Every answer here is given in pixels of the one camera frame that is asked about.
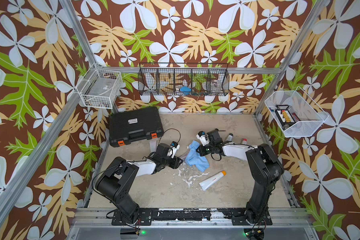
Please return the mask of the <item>white tube teal cap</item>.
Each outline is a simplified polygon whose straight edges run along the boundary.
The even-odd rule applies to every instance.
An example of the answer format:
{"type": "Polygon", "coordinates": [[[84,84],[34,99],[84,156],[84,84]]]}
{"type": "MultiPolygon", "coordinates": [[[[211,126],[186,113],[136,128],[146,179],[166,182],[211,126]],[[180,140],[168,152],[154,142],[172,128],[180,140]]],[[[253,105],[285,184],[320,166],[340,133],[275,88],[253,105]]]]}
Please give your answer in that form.
{"type": "Polygon", "coordinates": [[[153,153],[157,149],[157,141],[150,141],[150,152],[153,153]]]}

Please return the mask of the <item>blue microfiber cloth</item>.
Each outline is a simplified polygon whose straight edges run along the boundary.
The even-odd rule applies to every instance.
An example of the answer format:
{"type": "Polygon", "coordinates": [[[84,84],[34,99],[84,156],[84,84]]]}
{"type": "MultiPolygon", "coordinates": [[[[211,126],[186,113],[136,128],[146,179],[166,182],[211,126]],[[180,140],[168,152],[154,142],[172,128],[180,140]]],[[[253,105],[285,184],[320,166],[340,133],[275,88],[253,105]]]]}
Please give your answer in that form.
{"type": "Polygon", "coordinates": [[[202,157],[199,153],[196,152],[197,148],[200,146],[200,143],[197,141],[192,141],[188,146],[189,153],[185,158],[185,162],[189,166],[195,166],[200,172],[204,172],[210,167],[210,164],[206,157],[202,157]]]}

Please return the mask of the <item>silver purple toothpaste tube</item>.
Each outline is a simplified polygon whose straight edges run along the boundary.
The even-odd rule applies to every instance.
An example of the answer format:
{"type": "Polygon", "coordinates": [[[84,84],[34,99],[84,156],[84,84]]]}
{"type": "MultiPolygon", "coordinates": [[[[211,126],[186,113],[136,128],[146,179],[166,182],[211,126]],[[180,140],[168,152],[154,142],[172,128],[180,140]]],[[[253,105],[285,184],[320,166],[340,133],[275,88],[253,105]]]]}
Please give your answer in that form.
{"type": "Polygon", "coordinates": [[[185,160],[186,157],[188,156],[189,152],[190,152],[190,151],[186,151],[184,154],[182,154],[182,155],[180,156],[180,159],[185,160]]]}

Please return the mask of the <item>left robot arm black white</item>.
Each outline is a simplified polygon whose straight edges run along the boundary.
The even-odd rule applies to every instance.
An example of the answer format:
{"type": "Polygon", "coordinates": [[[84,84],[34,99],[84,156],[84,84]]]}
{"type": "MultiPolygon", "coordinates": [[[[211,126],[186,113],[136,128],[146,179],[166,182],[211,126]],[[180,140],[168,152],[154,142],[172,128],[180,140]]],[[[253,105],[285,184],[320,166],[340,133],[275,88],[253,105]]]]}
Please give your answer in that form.
{"type": "Polygon", "coordinates": [[[140,221],[140,207],[129,195],[135,178],[156,174],[166,167],[177,169],[184,161],[176,156],[179,148],[177,142],[160,143],[154,152],[140,161],[116,157],[94,178],[93,189],[116,206],[116,216],[123,224],[136,224],[140,221]]]}

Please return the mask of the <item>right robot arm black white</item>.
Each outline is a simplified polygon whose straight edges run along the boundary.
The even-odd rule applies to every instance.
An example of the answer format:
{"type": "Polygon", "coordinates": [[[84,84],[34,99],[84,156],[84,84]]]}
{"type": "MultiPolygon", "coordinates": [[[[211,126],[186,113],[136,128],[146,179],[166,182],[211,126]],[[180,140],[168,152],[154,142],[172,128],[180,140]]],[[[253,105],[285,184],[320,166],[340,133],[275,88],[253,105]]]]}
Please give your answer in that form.
{"type": "Polygon", "coordinates": [[[255,225],[266,216],[270,196],[284,173],[284,168],[268,144],[236,144],[224,141],[219,132],[218,129],[207,133],[200,131],[196,137],[201,145],[196,152],[202,157],[218,154],[220,157],[233,157],[248,162],[255,184],[251,198],[246,204],[244,220],[250,225],[255,225]]]}

